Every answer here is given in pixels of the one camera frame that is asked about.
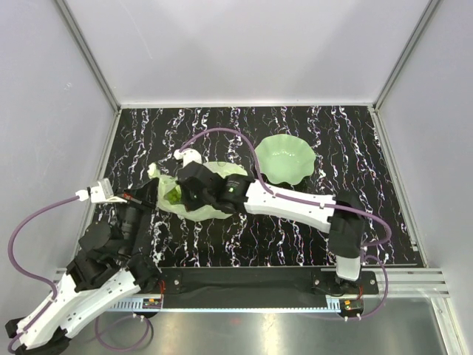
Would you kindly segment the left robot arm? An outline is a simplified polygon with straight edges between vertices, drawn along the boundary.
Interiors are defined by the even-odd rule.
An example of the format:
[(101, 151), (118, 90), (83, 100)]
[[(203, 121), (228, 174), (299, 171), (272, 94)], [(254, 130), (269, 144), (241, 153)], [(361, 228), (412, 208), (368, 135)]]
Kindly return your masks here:
[[(72, 197), (39, 209), (15, 227), (7, 247), (10, 263), (25, 277), (48, 285), (50, 293), (32, 313), (6, 323), (10, 354), (61, 354), (72, 338), (121, 297), (150, 293), (159, 286), (159, 271), (135, 248), (143, 216), (157, 205), (159, 182), (153, 177), (132, 189), (113, 190), (104, 178)], [(19, 265), (14, 243), (30, 221), (59, 206), (87, 200), (115, 205), (115, 216), (111, 222), (86, 227), (79, 252), (57, 283)]]

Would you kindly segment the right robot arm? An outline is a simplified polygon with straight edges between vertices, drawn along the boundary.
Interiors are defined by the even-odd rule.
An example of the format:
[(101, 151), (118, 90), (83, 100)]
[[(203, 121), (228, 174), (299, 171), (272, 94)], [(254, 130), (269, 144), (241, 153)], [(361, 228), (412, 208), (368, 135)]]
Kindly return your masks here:
[(201, 163), (190, 162), (177, 173), (177, 185), (186, 211), (210, 206), (226, 214), (267, 215), (303, 223), (328, 235), (336, 257), (336, 285), (352, 293), (362, 284), (361, 236), (365, 219), (349, 195), (310, 195), (265, 186), (251, 176), (221, 177)]

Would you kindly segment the light green plastic bag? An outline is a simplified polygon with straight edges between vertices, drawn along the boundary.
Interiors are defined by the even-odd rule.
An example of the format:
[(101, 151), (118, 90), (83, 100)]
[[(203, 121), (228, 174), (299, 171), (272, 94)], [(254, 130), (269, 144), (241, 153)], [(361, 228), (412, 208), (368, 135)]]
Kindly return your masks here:
[(148, 176), (159, 180), (157, 208), (194, 222), (245, 212), (246, 194), (255, 181), (241, 166), (223, 162), (192, 161), (176, 177), (160, 173), (152, 163)]

